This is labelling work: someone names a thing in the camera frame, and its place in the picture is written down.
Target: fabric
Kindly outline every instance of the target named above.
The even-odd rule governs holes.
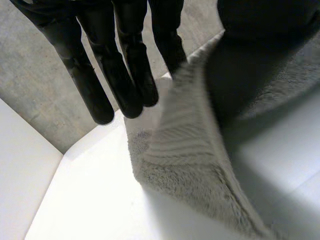
[[[126,120],[133,173],[142,186],[187,203],[250,239],[286,239],[263,222],[242,191],[211,110],[204,66],[220,37],[177,72],[163,103],[140,118]],[[315,50],[315,45],[319,46],[311,41],[298,52],[239,121],[269,111],[319,84],[318,59],[308,61],[304,56],[311,47]],[[298,67],[301,61],[310,66],[302,71],[308,77],[297,72],[303,68]]]

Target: concrete floor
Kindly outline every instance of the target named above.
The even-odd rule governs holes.
[[[179,33],[189,55],[221,29],[216,0],[185,0]],[[84,46],[114,109],[85,34]],[[155,45],[148,9],[143,39],[155,78],[166,71]],[[0,98],[65,153],[96,124],[54,48],[8,0],[0,0]]]

